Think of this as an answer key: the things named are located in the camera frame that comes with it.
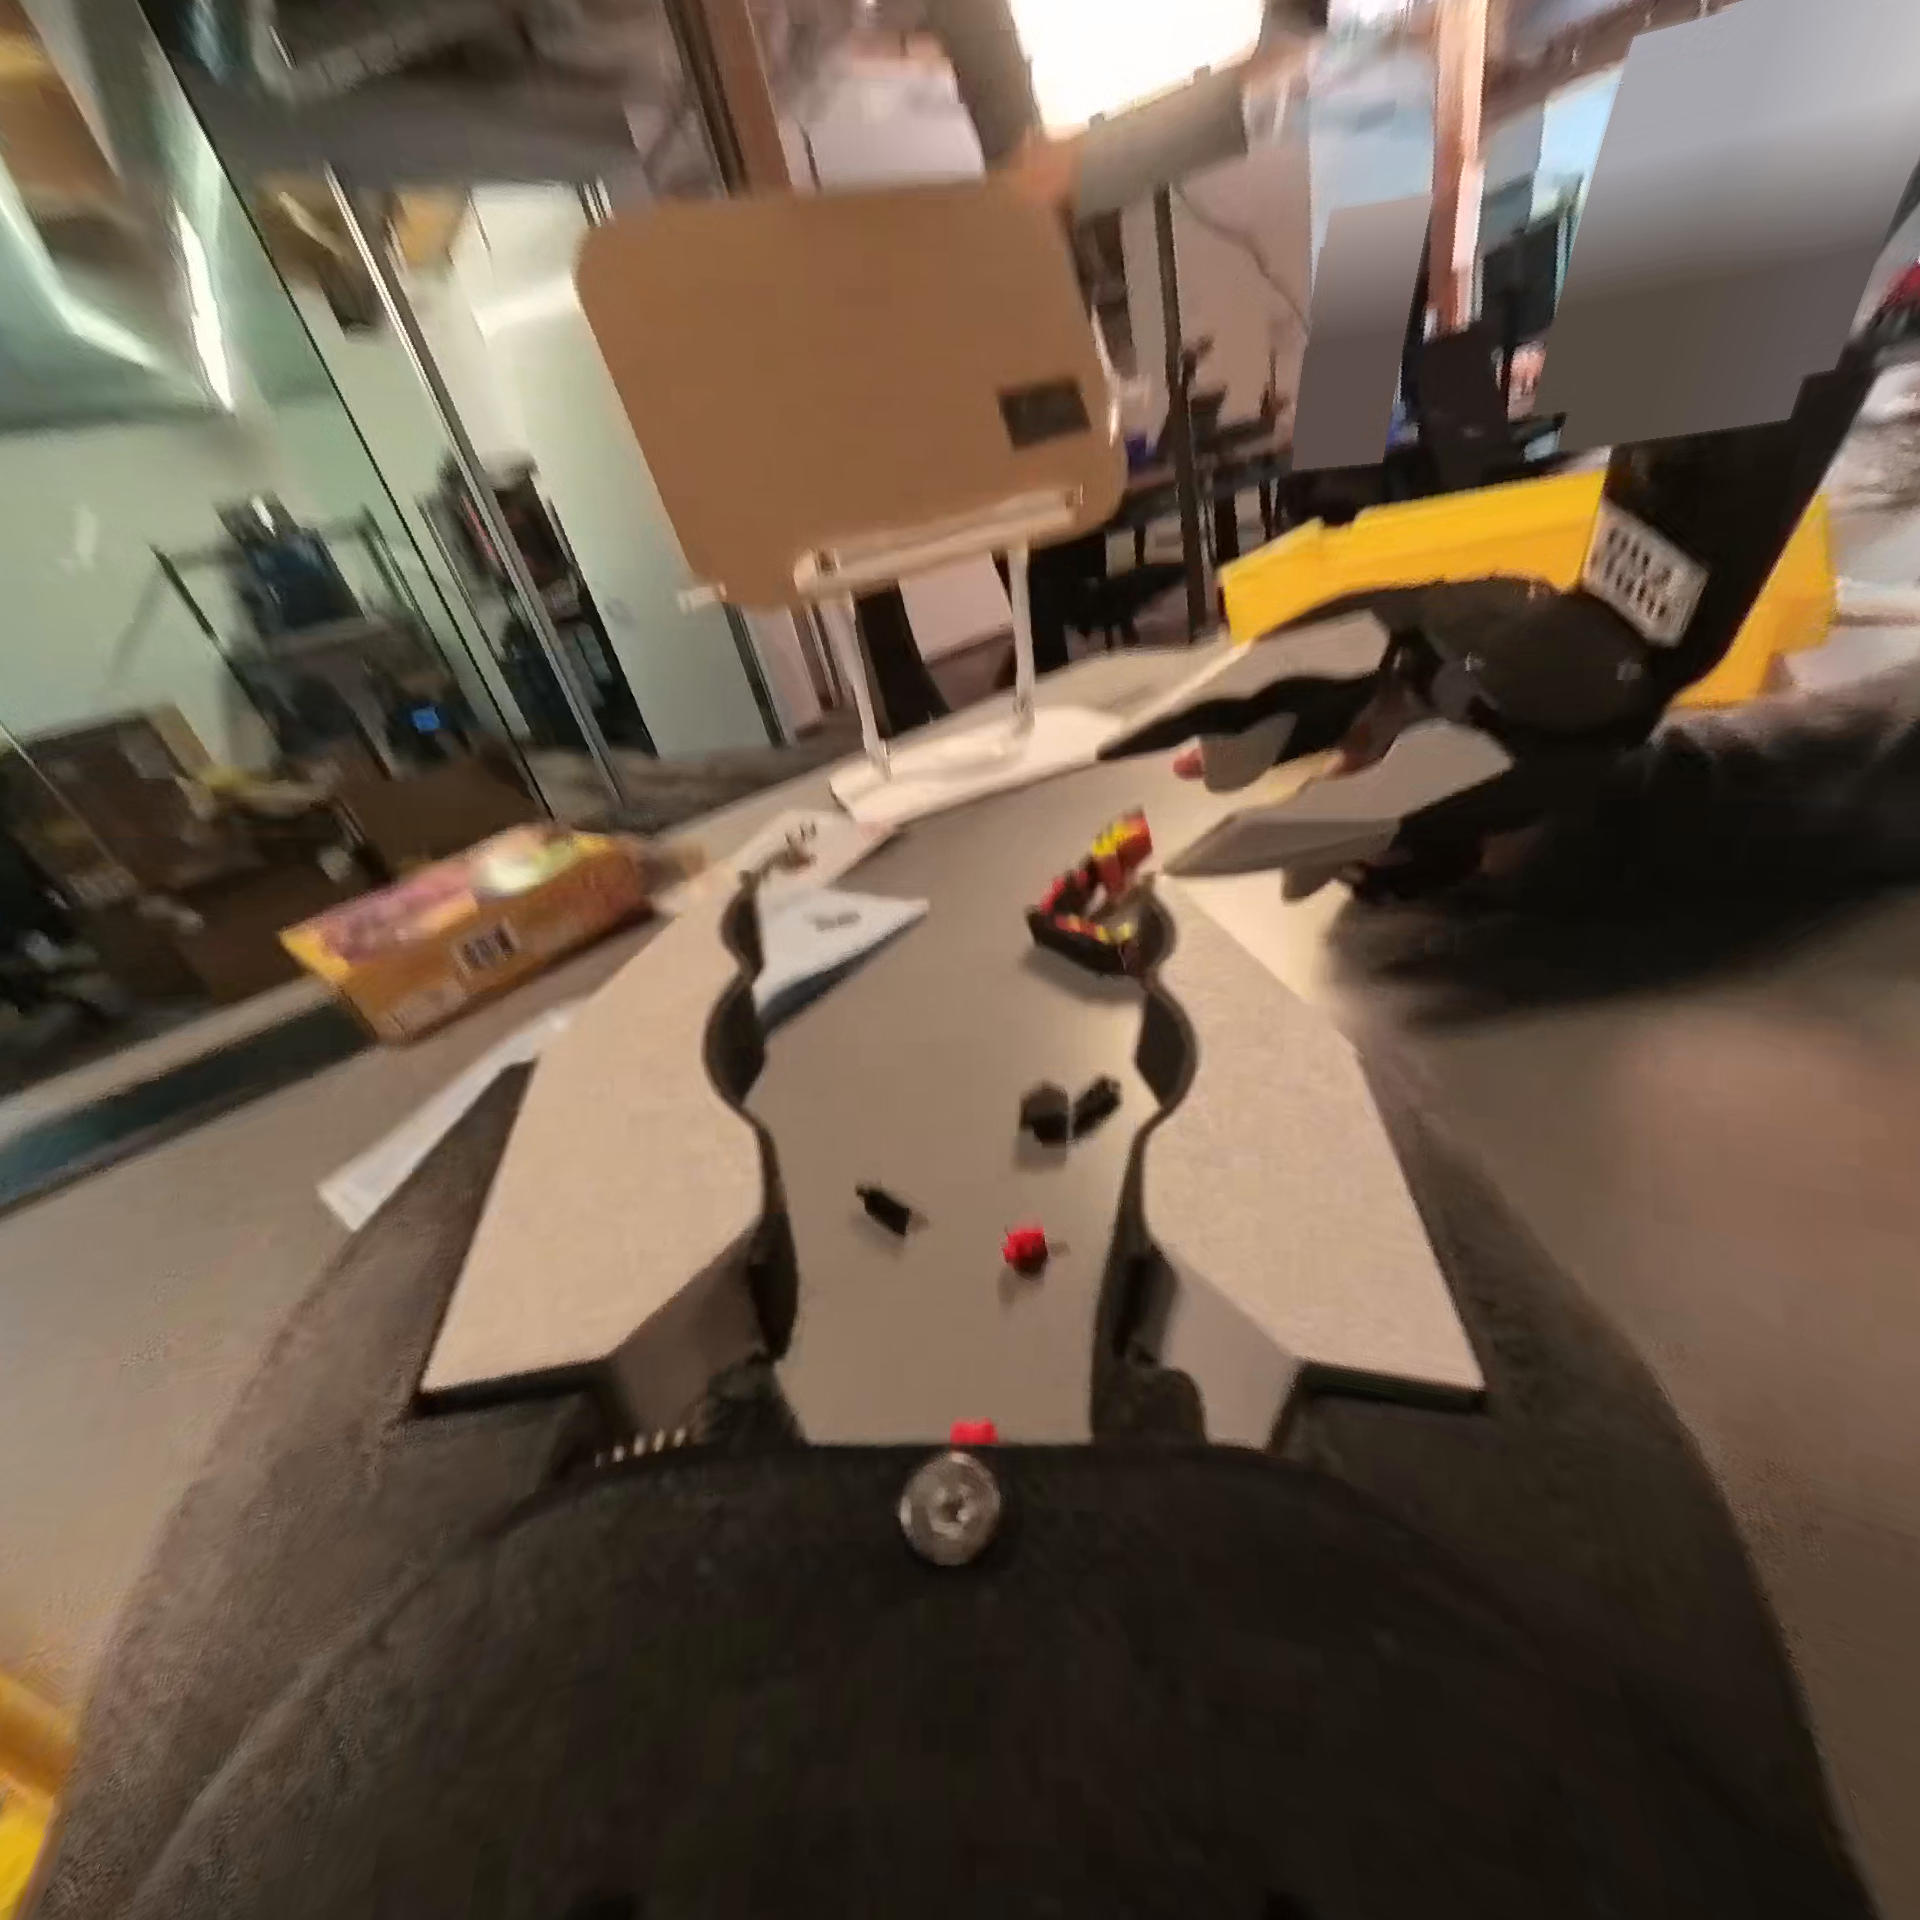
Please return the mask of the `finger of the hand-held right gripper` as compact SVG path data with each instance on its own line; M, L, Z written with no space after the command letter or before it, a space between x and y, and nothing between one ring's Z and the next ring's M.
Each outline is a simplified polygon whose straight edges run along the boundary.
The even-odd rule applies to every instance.
M1210 794L1238 794L1285 761L1333 750L1374 700L1391 642L1378 615L1236 642L1130 716L1097 760L1170 753Z
M1391 849L1415 814L1474 795L1516 771L1493 736L1444 718L1396 734L1391 745L1348 775L1317 778L1282 801L1245 803L1165 856L1174 881L1245 873L1339 873Z

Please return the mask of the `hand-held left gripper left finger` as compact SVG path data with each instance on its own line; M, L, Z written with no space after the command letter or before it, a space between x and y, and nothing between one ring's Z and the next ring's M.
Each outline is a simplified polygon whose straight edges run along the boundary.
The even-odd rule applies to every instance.
M513 1122L421 1403L596 1387L685 1419L780 1361L799 1271L761 1075L759 884L701 890L549 1043Z

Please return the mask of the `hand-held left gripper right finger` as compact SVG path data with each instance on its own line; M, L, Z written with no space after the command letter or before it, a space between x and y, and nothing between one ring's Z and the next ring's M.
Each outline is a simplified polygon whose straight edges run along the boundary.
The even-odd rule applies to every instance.
M1476 1410L1483 1372L1357 1049L1210 913L1146 897L1094 1430L1277 1444L1311 1400Z

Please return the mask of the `yellow plastic bin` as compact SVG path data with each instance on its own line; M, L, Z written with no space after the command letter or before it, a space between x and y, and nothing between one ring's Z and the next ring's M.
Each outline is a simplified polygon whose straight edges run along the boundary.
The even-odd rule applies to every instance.
M1562 472L1391 504L1341 526L1314 519L1221 569L1222 625L1249 642L1345 594L1493 574L1570 588L1601 484L1601 470ZM1827 642L1838 614L1830 532L1829 504L1814 496L1730 654L1678 697L1679 712L1748 704L1774 689L1788 657Z

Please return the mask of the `red yellow black brick model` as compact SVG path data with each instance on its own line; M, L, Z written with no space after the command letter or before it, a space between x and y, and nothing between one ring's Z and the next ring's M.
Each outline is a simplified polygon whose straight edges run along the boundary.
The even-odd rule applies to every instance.
M1174 936L1154 856L1143 808L1108 819L1084 856L1027 907L1031 952L1084 977L1146 984L1169 958Z

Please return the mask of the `person's right forearm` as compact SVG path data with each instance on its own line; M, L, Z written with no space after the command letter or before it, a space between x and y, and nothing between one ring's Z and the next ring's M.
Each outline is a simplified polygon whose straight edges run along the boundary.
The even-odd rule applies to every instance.
M1918 667L1673 718L1476 875L1350 892L1335 974L1433 1030L1741 969L1873 906L1916 903Z

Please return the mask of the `orange cardboard toy box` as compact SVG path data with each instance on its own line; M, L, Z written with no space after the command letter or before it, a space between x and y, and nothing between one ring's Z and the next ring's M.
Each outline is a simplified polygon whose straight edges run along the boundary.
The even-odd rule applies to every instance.
M410 1044L639 922L635 844L527 823L278 932L278 946L380 1044Z

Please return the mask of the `open instruction booklet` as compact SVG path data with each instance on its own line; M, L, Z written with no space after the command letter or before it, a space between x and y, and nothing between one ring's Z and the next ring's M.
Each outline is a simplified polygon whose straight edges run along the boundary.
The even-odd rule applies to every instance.
M846 888L814 888L765 906L759 913L761 967L753 984L761 1036L860 969L878 948L923 924L925 915L925 900L866 897ZM322 1210L346 1232L363 1230L493 1081L515 1068L535 1066L571 1026L578 1009L578 1001L565 1001L515 1030L383 1138L329 1174L318 1187Z

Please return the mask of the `closed instruction booklet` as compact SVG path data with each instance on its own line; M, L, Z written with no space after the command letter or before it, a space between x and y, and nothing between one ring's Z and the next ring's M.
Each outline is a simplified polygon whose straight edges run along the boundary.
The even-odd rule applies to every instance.
M769 903L830 890L893 834L893 826L862 823L842 808L789 808L726 852L694 849L691 871L653 890L653 913L676 918L709 897L729 900L750 883Z

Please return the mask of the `wooden book stand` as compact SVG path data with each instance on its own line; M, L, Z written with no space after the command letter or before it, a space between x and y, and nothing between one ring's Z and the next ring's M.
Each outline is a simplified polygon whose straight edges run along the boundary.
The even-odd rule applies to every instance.
M825 614L863 750L843 812L905 826L1091 766L1115 722L1037 706L1028 562L1130 472L1054 216L985 177L659 201L587 232L574 288L692 583ZM890 744L857 601L965 560L1011 569L1011 716Z

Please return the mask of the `stack of cardboard boxes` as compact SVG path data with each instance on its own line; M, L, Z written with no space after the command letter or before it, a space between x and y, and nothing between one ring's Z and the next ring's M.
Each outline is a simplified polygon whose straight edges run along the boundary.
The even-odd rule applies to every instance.
M172 706L5 734L5 840L133 1001L236 1003L300 974L282 932L370 873L325 786L214 764Z

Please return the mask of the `glass door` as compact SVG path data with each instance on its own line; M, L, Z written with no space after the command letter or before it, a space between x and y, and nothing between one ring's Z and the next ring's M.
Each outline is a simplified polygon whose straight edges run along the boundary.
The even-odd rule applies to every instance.
M438 436L438 491L502 559L502 608L558 684L613 803L618 771L493 472L561 514L655 755L791 740L753 625L682 603L655 480L613 415L571 294L580 243L659 196L739 180L699 6L142 6L219 161L319 192Z

